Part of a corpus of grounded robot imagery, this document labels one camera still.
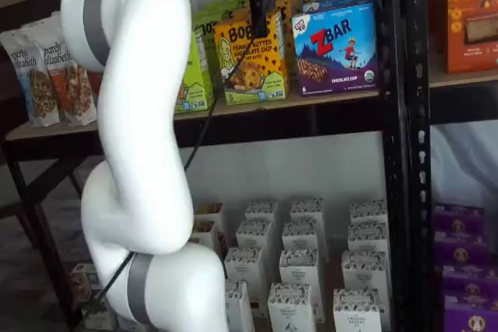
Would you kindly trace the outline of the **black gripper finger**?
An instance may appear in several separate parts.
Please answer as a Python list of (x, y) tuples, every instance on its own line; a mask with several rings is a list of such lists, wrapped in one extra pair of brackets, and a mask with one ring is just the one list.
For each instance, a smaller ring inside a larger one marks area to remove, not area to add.
[(266, 12), (268, 11), (270, 0), (248, 0), (251, 11), (252, 37), (267, 37)]

